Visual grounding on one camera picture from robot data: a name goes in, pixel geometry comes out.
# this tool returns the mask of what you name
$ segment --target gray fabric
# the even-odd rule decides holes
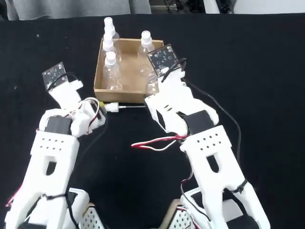
[[[6,0],[9,20],[151,13],[149,0]]]

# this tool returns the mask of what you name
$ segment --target cable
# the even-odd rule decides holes
[[[65,195],[65,197],[66,197],[66,202],[67,202],[67,206],[68,206],[70,218],[71,218],[73,224],[75,225],[76,229],[80,229],[79,226],[78,226],[78,223],[76,222],[76,220],[75,220],[75,218],[74,218],[74,216],[73,216],[72,204],[71,204],[71,202],[70,202],[70,200],[69,200],[69,197],[68,197],[67,194]]]
[[[17,192],[19,192],[20,188],[21,188],[22,184],[19,186],[19,188],[14,192],[14,194],[10,197],[10,199],[8,200],[8,202],[6,203],[5,207],[10,207],[12,201],[14,200]]]
[[[198,92],[200,92],[203,95],[208,96],[210,99],[212,99],[214,101],[214,103],[235,123],[237,130],[238,130],[238,140],[237,140],[237,148],[236,148],[236,160],[237,163],[240,166],[240,144],[242,141],[242,131],[240,129],[240,126],[238,124],[238,122],[233,118],[232,115],[230,115],[229,112],[227,112],[218,102],[217,100],[211,96],[210,94],[208,94],[207,92],[205,92],[204,90],[198,88],[197,86],[195,86],[194,84],[192,84],[191,82],[189,82],[188,80],[184,79],[184,81],[189,84],[191,87],[193,87],[194,89],[196,89]]]
[[[170,9],[170,5],[172,4],[173,1],[171,1],[170,4],[168,4],[168,5],[167,5],[167,3],[166,3],[166,0],[163,0],[163,2],[164,2],[164,5],[165,5],[166,8],[167,8],[167,11],[168,11],[169,13],[172,13],[172,12],[171,12],[171,9]]]
[[[175,142],[176,142],[176,140],[173,140],[170,144],[168,144],[166,147],[164,147],[162,149],[156,149],[156,148],[153,148],[151,146],[137,146],[136,148],[138,148],[138,149],[152,149],[154,151],[164,151],[167,148],[169,148],[171,145],[173,145]]]
[[[171,67],[170,69],[164,74],[163,79],[161,80],[161,82],[163,83],[166,78],[168,77],[168,75],[174,70],[175,67],[177,67],[179,64],[182,64],[181,69],[182,71],[185,69],[186,66],[186,58],[181,58],[180,60],[177,60]]]
[[[94,120],[97,118],[98,114],[99,114],[99,111],[100,111],[100,101],[97,99],[97,98],[94,98],[94,97],[88,97],[86,98],[84,102],[88,101],[88,100],[91,100],[91,101],[94,101],[96,103],[96,112],[94,114],[94,117],[92,118],[92,120],[89,122],[89,126],[94,122]]]
[[[193,169],[192,169],[192,167],[191,167],[191,173],[190,173],[189,177],[188,177],[187,179],[182,180],[181,183],[180,183],[180,190],[181,190],[181,193],[182,193],[182,195],[184,196],[184,198],[185,198],[185,199],[186,199],[186,200],[187,200],[187,201],[188,201],[188,202],[189,202],[198,212],[200,212],[201,214],[203,214],[205,217],[207,217],[207,219],[208,219],[209,221],[211,221],[210,218],[207,216],[207,214],[205,214],[204,212],[200,211],[200,210],[198,209],[198,207],[196,207],[196,205],[195,205],[193,202],[191,202],[191,201],[188,199],[188,197],[186,196],[186,194],[184,193],[183,184],[184,184],[185,181],[190,180],[192,177],[193,177]]]
[[[131,145],[132,148],[139,148],[139,149],[152,149],[154,151],[164,151],[167,148],[169,148],[171,145],[173,145],[177,140],[182,140],[185,139],[187,136],[168,136],[168,137],[159,137],[150,141],[146,141],[146,142],[138,142],[138,143],[133,143]],[[168,144],[166,147],[162,148],[162,149],[156,149],[153,148],[151,146],[146,146],[147,144],[150,143],[154,143],[154,142],[160,142],[160,141],[169,141],[169,140],[173,140],[170,144]]]
[[[96,136],[95,139],[92,140],[92,142],[83,150],[83,152],[81,153],[81,156],[80,158],[78,159],[77,163],[75,163],[74,165],[74,169],[71,173],[71,176],[73,174],[73,172],[77,169],[77,167],[81,164],[81,161],[83,160],[83,158],[85,157],[87,151],[91,148],[91,146],[93,146],[93,144],[106,132],[107,130],[107,127],[108,127],[108,118],[107,116],[105,115],[105,124],[102,128],[102,131]]]
[[[62,78],[63,76],[73,76],[75,78],[75,80],[78,80],[78,78],[75,76],[74,73],[64,73],[64,74],[61,74],[60,76],[58,76],[50,85],[49,87],[47,88],[47,92],[49,92],[50,90],[52,90],[54,87],[55,87],[55,84],[56,82]]]

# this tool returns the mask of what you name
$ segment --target white plastic tip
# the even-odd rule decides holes
[[[105,109],[107,112],[119,112],[119,103],[109,103],[105,104]]]
[[[152,37],[149,31],[143,31],[141,36],[141,44],[143,47],[151,45]]]
[[[111,34],[112,36],[115,35],[115,27],[113,25],[113,21],[112,21],[112,18],[110,17],[107,17],[104,19],[104,24],[105,24],[105,34],[109,33]]]
[[[107,17],[104,19],[105,27],[112,27],[113,26],[113,20],[111,17]]]
[[[109,34],[109,33],[106,33],[106,34],[104,35],[103,49],[104,49],[106,52],[113,51],[113,40],[112,40],[111,34]]]
[[[105,65],[114,65],[116,63],[115,52],[107,52],[105,58]]]

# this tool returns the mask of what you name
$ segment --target circuit board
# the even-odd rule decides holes
[[[177,56],[170,44],[148,53],[148,59],[151,62],[154,71],[158,77],[163,76],[177,61]],[[173,70],[181,68],[178,64]]]
[[[44,86],[46,88],[46,90],[49,88],[50,84],[56,80],[58,77],[60,77],[61,75],[65,74],[66,70],[65,67],[63,66],[63,63],[60,62],[59,64],[51,67],[50,69],[44,71],[42,73],[42,77],[43,77],[43,82],[44,82]],[[68,80],[67,76],[63,76],[60,79],[58,79],[54,85],[54,87],[63,84],[64,82],[66,82]]]

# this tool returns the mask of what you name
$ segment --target red wire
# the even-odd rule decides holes
[[[146,141],[146,142],[140,142],[140,143],[134,143],[131,145],[132,148],[139,148],[139,146],[144,146],[150,143],[154,143],[154,142],[160,142],[160,141],[168,141],[168,140],[181,140],[181,139],[185,139],[187,136],[169,136],[169,137],[163,137],[163,138],[157,138],[157,139],[153,139],[150,141]]]
[[[13,201],[13,199],[15,198],[15,195],[17,194],[17,192],[20,190],[22,184],[19,186],[19,188],[17,189],[17,191],[14,192],[14,194],[9,198],[8,202],[6,203],[6,207],[10,206],[10,203]]]

